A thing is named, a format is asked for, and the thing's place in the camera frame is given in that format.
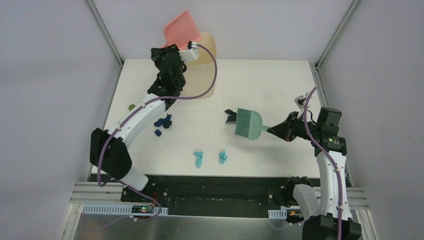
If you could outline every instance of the brush handle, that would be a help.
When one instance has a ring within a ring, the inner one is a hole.
[[[270,128],[269,126],[262,125],[261,130],[263,132],[266,132],[266,131],[268,131],[269,128]]]

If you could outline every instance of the brush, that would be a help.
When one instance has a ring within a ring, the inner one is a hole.
[[[262,116],[257,111],[237,108],[235,120],[235,134],[250,140],[258,139],[262,131],[270,127],[262,125]]]

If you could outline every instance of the brush bristles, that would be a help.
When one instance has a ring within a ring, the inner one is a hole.
[[[235,134],[241,137],[248,138],[251,127],[252,111],[241,109],[237,110],[237,118],[235,121]]]

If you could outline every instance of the light blue cloth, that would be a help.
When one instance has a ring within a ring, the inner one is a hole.
[[[223,163],[225,163],[225,161],[226,161],[227,159],[228,159],[228,156],[227,156],[227,154],[226,154],[225,150],[221,151],[221,152],[219,153],[219,162],[220,162],[221,164],[223,164]]]
[[[194,162],[194,165],[196,165],[196,168],[199,169],[202,166],[203,152],[195,151],[193,152],[193,155],[196,157],[196,161]]]

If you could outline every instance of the blue cloth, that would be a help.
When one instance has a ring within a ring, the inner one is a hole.
[[[193,155],[196,157],[196,161],[194,162],[194,165],[196,165],[196,168],[199,169],[202,166],[203,152],[195,151],[193,152]]]
[[[154,131],[154,133],[156,134],[156,136],[160,137],[162,135],[162,132],[158,129],[156,131]]]
[[[171,114],[167,114],[165,118],[159,118],[155,123],[153,123],[153,125],[158,128],[158,127],[164,125],[164,123],[170,122],[171,117],[172,117]],[[172,122],[168,123],[165,128],[169,129],[171,124],[172,124]]]
[[[227,156],[227,154],[226,154],[225,150],[221,151],[221,152],[219,153],[219,162],[220,162],[221,164],[223,164],[223,163],[225,163],[225,161],[226,161],[227,159],[228,159],[228,156]]]
[[[155,123],[153,123],[153,125],[155,127],[160,127],[164,124],[164,120],[162,118],[159,118]]]
[[[167,114],[166,117],[163,119],[164,122],[168,122],[171,120],[172,115],[171,114]]]

